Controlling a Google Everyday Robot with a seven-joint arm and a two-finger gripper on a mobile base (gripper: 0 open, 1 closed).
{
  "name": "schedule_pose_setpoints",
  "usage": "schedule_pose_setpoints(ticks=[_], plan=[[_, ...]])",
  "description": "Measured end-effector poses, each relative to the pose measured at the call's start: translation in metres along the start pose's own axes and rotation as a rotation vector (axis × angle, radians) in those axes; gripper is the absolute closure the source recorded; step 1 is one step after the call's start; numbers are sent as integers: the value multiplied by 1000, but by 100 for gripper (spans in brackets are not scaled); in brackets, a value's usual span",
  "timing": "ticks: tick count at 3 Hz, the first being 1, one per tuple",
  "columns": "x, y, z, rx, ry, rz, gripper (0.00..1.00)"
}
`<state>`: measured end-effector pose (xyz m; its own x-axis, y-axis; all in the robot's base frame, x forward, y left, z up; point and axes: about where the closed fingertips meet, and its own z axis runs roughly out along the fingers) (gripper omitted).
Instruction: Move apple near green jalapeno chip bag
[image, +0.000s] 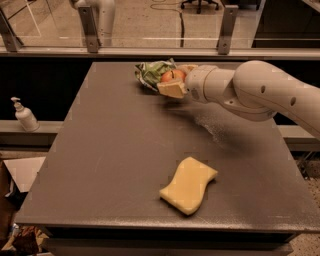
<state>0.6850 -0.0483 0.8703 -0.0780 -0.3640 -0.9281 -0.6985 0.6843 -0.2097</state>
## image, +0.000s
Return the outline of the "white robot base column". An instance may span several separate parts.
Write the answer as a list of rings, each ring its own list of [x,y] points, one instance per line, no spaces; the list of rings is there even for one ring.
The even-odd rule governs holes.
[[[112,31],[115,18],[115,0],[69,0],[78,11],[80,6],[91,6],[96,23],[100,47],[112,45]]]

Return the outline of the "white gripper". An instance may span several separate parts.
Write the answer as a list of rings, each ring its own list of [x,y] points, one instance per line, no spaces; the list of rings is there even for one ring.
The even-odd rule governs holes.
[[[209,99],[205,94],[205,83],[207,77],[217,69],[217,66],[200,65],[197,67],[195,64],[183,64],[178,65],[177,69],[187,75],[185,84],[181,79],[158,83],[157,87],[161,95],[181,99],[185,96],[187,90],[188,95],[196,102],[212,102],[212,99]]]

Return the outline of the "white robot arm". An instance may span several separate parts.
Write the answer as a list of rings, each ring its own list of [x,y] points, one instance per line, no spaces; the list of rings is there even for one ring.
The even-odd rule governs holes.
[[[217,103],[251,121],[265,121],[280,113],[320,139],[319,88],[263,61],[244,62],[234,70],[215,65],[187,68],[184,78],[164,74],[157,84],[159,93]]]

